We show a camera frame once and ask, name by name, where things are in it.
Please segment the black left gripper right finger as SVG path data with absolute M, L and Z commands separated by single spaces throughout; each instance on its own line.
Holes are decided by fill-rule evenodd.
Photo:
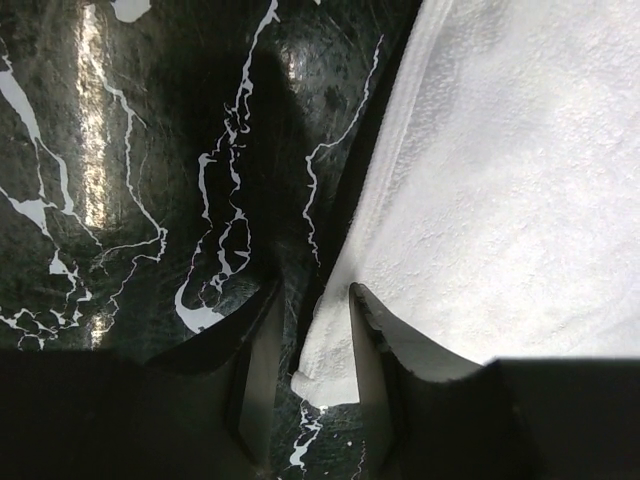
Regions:
M 475 364 L 349 289 L 373 479 L 635 479 L 635 359 Z

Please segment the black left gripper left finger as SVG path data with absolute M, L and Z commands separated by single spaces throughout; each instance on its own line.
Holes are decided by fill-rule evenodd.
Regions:
M 269 468 L 280 278 L 145 363 L 108 351 L 1 354 L 5 479 L 253 479 Z

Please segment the white towel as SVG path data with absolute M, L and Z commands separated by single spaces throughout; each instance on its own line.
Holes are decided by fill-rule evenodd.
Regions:
M 292 390 L 359 399 L 348 290 L 476 363 L 639 353 L 639 5 L 426 1 Z

